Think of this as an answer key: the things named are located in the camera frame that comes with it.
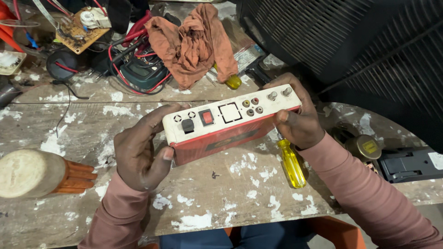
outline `yellow screwdriver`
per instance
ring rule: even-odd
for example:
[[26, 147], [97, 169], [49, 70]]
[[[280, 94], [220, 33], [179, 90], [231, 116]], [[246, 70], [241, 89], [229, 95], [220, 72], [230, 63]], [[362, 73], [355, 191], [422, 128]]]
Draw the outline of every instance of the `yellow screwdriver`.
[[233, 74], [227, 81], [225, 81], [225, 84], [230, 86], [232, 89], [238, 89], [241, 86], [241, 79], [236, 74]]
[[306, 186], [306, 180], [303, 176], [300, 164], [295, 156], [295, 152], [289, 147], [291, 142], [283, 137], [280, 131], [277, 129], [277, 137], [279, 141], [277, 145], [281, 148], [283, 165], [289, 180], [291, 181], [294, 188], [302, 188]]

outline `pink long sleeve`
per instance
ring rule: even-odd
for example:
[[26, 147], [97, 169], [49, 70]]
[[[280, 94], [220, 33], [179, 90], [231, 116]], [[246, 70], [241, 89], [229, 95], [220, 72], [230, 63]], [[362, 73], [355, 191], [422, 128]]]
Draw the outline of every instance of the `pink long sleeve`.
[[78, 249], [137, 248], [143, 233], [140, 221], [146, 214], [148, 195], [128, 187], [115, 172]]
[[401, 192], [328, 134], [299, 153], [377, 246], [443, 248], [442, 235]]

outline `wooden workbench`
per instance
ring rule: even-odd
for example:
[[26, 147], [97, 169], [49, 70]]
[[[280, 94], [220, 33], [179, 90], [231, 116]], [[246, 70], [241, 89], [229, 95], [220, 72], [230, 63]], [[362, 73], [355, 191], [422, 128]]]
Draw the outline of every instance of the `wooden workbench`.
[[[269, 60], [269, 68], [281, 66]], [[238, 90], [214, 86], [205, 78], [191, 90], [178, 91], [172, 80], [154, 96], [128, 92], [115, 79], [88, 72], [71, 82], [79, 96], [59, 125], [68, 105], [65, 86], [41, 86], [0, 110], [0, 157], [14, 150], [35, 148], [94, 166], [95, 186], [81, 195], [51, 195], [25, 200], [0, 199], [0, 248], [53, 248], [77, 245], [88, 232], [115, 171], [113, 137], [143, 115], [169, 102], [204, 105], [258, 90], [250, 79]], [[13, 83], [51, 81], [43, 66], [22, 67]], [[410, 132], [372, 112], [343, 104], [319, 104], [326, 129], [352, 126], [376, 137], [386, 147], [423, 146]], [[155, 140], [166, 145], [164, 133]], [[292, 189], [284, 176], [275, 135], [267, 136], [175, 167], [152, 193], [144, 236], [244, 226], [341, 213], [331, 192], [305, 163], [307, 186]], [[212, 178], [213, 172], [218, 176]], [[443, 180], [395, 184], [415, 205], [443, 202]]]

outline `blue jeans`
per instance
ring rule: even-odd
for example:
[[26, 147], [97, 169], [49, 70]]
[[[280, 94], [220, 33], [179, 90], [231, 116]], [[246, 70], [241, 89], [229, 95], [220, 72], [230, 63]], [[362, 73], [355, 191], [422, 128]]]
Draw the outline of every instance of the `blue jeans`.
[[[243, 226], [236, 249], [309, 249], [315, 236], [304, 220]], [[203, 230], [160, 236], [161, 249], [231, 249], [233, 245], [223, 229]]]

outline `person's left hand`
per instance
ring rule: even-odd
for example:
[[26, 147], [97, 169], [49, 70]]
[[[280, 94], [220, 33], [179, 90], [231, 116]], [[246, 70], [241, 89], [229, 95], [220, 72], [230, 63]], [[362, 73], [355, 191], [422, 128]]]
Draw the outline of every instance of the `person's left hand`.
[[137, 191], [152, 191], [168, 175], [174, 149], [166, 146], [154, 159], [152, 139], [163, 131], [165, 115], [189, 108], [180, 104], [161, 106], [114, 137], [117, 172], [126, 185]]

